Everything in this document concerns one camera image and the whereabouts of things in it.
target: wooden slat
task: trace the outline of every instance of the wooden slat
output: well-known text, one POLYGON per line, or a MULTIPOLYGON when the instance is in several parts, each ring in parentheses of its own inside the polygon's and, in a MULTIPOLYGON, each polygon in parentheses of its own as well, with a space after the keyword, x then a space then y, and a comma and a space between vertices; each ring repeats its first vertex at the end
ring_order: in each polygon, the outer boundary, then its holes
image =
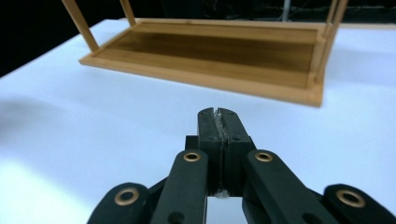
POLYGON ((318 30, 325 26, 323 22, 282 22, 282 21, 220 21, 220 20, 190 20, 190 19, 146 19, 136 18, 136 22, 166 23, 166 24, 192 24, 216 26, 243 26, 282 29, 318 30))
POLYGON ((232 27, 154 22, 144 22, 144 24, 135 29, 135 31, 140 33, 212 36, 301 44, 313 44, 317 38, 317 31, 312 29, 283 29, 244 26, 232 27))
POLYGON ((212 77, 222 77, 225 79, 249 80, 258 83, 271 83, 293 88, 304 89, 306 83, 306 73, 282 71, 266 67, 256 67, 232 63, 219 63, 205 60, 179 58, 175 56, 164 56, 161 54, 151 54, 144 52, 131 52, 120 49, 107 49, 96 58, 106 59, 109 62, 123 62, 133 64, 143 64, 156 71, 161 69, 171 69, 172 73, 167 74, 167 79, 174 79, 177 73, 206 74, 212 77))

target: wooden frame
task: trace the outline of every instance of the wooden frame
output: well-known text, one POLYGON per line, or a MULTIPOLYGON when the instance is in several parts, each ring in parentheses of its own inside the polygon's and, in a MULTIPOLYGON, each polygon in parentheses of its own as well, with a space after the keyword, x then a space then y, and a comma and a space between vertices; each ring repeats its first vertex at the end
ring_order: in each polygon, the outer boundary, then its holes
POLYGON ((324 72, 347 0, 332 0, 326 22, 134 18, 103 46, 75 0, 63 0, 92 53, 81 63, 307 105, 320 105, 324 72))

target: black linkage arm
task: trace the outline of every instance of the black linkage arm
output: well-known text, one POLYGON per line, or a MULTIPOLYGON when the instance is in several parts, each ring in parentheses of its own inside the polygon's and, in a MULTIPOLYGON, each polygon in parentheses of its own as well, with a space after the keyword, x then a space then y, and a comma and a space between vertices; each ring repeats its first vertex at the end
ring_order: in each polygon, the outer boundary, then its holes
POLYGON ((359 189, 308 189, 273 152, 258 150, 231 110, 198 113, 198 135, 187 136, 167 178, 155 186, 116 186, 89 224, 202 224, 208 196, 242 197, 249 224, 384 223, 395 216, 359 189))

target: wooden tray leg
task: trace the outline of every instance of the wooden tray leg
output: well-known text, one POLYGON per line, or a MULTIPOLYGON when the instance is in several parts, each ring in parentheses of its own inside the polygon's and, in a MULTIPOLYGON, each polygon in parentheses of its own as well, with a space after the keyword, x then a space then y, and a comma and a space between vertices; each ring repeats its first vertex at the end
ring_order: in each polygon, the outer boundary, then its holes
MULTIPOLYGON (((79 10, 76 0, 62 0, 62 2, 64 3, 64 6, 69 12, 70 17, 73 19, 73 22, 77 26, 82 37, 84 37, 85 42, 87 42, 90 50, 92 52, 97 51, 99 49, 99 46, 95 38, 93 37, 90 31, 90 27, 88 26, 88 23, 85 21, 84 16, 81 13, 81 10, 79 10)), ((128 19, 129 24, 131 26, 135 25, 136 21, 134 19, 134 13, 132 11, 131 4, 129 3, 129 1, 120 0, 120 3, 122 5, 122 9, 125 13, 126 18, 128 19)))
POLYGON ((90 50, 92 52, 98 50, 99 46, 96 43, 96 40, 93 37, 90 27, 85 21, 84 16, 82 16, 81 11, 79 10, 76 0, 62 0, 62 2, 64 3, 64 6, 69 12, 70 17, 73 19, 73 22, 77 26, 82 37, 84 37, 85 42, 87 42, 88 47, 90 47, 90 50))
POLYGON ((326 39, 326 45, 318 67, 319 76, 316 78, 317 83, 323 82, 326 63, 329 60, 330 51, 332 50, 332 42, 334 41, 341 20, 344 17, 347 2, 347 0, 332 0, 329 16, 326 20, 326 27, 323 31, 323 37, 326 39))
POLYGON ((128 0, 120 0, 120 3, 126 18, 128 19, 129 25, 134 26, 136 24, 136 20, 134 19, 134 12, 132 11, 131 4, 128 0))

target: white table surface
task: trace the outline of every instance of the white table surface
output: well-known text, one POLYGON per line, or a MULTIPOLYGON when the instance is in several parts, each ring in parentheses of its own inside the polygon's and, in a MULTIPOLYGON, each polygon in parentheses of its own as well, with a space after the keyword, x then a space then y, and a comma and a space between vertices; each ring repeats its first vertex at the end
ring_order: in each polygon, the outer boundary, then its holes
MULTIPOLYGON (((102 44, 127 25, 92 31, 102 44)), ((151 187, 208 107, 235 111, 307 187, 345 183, 396 214, 395 29, 339 31, 321 108, 79 64, 87 53, 78 35, 0 78, 0 223, 85 223, 118 184, 151 187)), ((246 223, 241 200, 210 199, 207 223, 246 223)))

